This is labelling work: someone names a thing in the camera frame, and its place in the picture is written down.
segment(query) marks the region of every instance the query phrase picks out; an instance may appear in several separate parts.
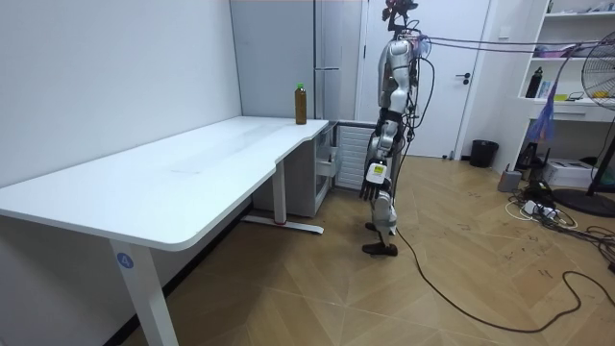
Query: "desk top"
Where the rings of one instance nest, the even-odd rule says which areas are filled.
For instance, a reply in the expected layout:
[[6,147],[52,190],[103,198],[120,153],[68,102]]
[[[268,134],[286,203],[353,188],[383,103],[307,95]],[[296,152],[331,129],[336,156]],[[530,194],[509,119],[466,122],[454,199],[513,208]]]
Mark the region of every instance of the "desk top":
[[1,188],[0,215],[180,251],[328,123],[238,116]]

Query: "humanoid robot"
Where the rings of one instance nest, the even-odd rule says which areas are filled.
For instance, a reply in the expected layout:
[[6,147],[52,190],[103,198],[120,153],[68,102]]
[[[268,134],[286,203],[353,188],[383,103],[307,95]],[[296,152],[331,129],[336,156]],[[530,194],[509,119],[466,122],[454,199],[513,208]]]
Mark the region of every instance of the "humanoid robot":
[[[404,120],[414,114],[415,106],[410,96],[412,88],[418,86],[413,43],[408,39],[416,30],[407,27],[407,12],[417,7],[413,0],[386,0],[386,9],[382,12],[382,20],[389,20],[388,31],[394,32],[394,36],[384,47],[379,63],[380,117],[370,137],[359,195],[371,204],[372,222],[366,223],[365,228],[380,236],[380,242],[363,246],[363,252],[370,255],[394,257],[398,253],[389,237],[397,228],[394,199],[400,158],[406,143],[403,141],[406,135]],[[395,24],[397,16],[404,19],[403,26]]]

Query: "white door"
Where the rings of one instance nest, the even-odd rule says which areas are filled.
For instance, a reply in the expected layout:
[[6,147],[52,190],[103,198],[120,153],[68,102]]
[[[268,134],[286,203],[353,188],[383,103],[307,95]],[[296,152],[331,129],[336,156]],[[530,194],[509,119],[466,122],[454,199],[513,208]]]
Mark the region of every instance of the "white door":
[[[431,37],[453,37],[479,40],[482,36],[490,0],[417,0],[418,9],[408,12],[409,19],[418,19],[423,34]],[[378,105],[378,62],[382,48],[393,37],[381,20],[383,1],[363,3],[368,6],[365,54],[362,81],[359,84],[360,106],[357,120],[376,122]],[[470,90],[462,75],[474,75],[477,51],[433,45],[429,60],[435,66],[435,86],[425,120],[416,131],[408,153],[413,156],[441,158],[455,150],[461,118]],[[422,115],[430,94],[431,69],[421,63],[419,115]]]

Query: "box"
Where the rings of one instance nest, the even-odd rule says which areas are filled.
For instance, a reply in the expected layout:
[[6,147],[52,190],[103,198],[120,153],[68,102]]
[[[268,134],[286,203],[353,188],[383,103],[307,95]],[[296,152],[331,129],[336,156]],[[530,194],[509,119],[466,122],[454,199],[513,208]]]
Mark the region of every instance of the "box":
[[578,160],[549,159],[543,179],[549,185],[587,188],[592,184],[592,166]]

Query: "black trash can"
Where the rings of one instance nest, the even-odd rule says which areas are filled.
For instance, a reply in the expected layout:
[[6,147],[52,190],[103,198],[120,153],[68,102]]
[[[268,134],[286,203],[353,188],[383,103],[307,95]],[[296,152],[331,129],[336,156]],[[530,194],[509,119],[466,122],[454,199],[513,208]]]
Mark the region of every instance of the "black trash can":
[[472,142],[470,164],[475,167],[486,168],[491,165],[500,145],[489,140],[477,139]]

